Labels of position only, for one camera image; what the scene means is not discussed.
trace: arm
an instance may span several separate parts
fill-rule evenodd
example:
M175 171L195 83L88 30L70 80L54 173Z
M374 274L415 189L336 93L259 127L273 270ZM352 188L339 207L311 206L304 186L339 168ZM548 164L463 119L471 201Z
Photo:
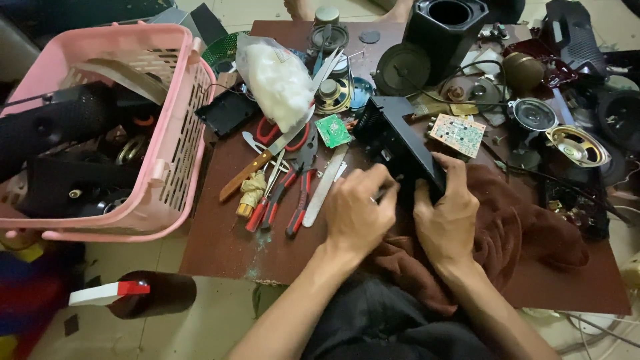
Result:
M389 187L380 205L371 197ZM386 167L356 169L325 201L327 240L305 269L229 354L229 360L299 359L324 308L340 285L396 221L399 185Z
M479 203L467 189L464 162L438 153L433 156L447 171L445 195L432 205L426 182L418 181L413 209L418 239L429 261L500 358L560 359L504 300L472 257Z

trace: foot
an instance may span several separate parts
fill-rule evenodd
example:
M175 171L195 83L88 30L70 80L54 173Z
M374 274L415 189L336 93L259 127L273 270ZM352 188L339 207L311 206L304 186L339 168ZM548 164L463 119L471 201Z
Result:
M313 21L315 18L308 0L284 0L284 7L291 15L291 20Z
M386 13L379 17L379 22L407 22L409 20L409 12L413 6L414 0L397 0L396 5Z

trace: wooden knife handle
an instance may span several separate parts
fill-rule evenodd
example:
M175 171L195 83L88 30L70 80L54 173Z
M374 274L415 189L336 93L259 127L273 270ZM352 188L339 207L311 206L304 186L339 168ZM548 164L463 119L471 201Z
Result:
M244 168L244 170L240 171L240 173L236 175L236 177L231 179L231 181L229 181L225 185L225 187L220 190L220 202L225 202L234 192L236 192L236 190L240 189L242 182L245 179L248 179L249 175L251 175L252 172L260 170L260 168L263 167L264 164L266 164L269 160L271 160L272 157L273 154L271 153L271 151L269 151L269 149L266 149L262 152L262 154L253 159L251 163L249 163L249 165Z

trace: white cotton fiber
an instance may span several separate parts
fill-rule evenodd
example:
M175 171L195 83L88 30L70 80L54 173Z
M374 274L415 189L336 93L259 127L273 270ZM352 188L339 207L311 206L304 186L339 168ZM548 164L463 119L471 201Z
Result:
M314 94L307 69L273 39L238 36L236 63L262 112L281 132L286 133L309 109Z

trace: wooden table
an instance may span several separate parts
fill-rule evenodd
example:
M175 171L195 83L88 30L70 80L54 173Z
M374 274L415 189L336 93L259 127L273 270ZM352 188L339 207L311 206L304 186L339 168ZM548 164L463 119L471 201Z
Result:
M364 56L351 58L354 76L371 81L380 56L402 39L404 24L347 22L350 42L345 54L364 51ZM307 34L310 22L256 21L252 35L272 37L283 46L304 51L308 47ZM376 44L363 44L357 36L361 31L378 30L381 40ZM510 27L514 38L525 40L529 32L525 26ZM247 124L243 131L255 134L256 121ZM487 128L490 137L503 129ZM501 156L507 154L504 147L496 147ZM316 167L324 169L332 151L323 145L318 150ZM195 219L184 252L180 272L191 275L248 279L263 283L290 284L302 271L316 247L324 242L326 222L318 216L311 228L302 227L294 241L285 239L284 231L293 209L296 207L299 186L284 197L271 234L257 236L244 230L244 221L238 220L235 211L240 195L220 204L220 189L255 157L245 144L240 132L216 144L206 179L197 205ZM371 164L358 147L351 147L345 158L349 165L346 173ZM484 163L495 171L493 158L486 149L480 150L476 163ZM319 180L315 179L315 189ZM530 179L511 178L512 186L523 198L537 202ZM411 235L413 220L410 212L398 209L398 225L403 234ZM595 313L630 314L630 305L618 267L608 241L590 243L591 261L588 266L572 273L561 274L529 259L521 259L515 274L504 290L504 296L514 307L538 307L544 309L589 311Z

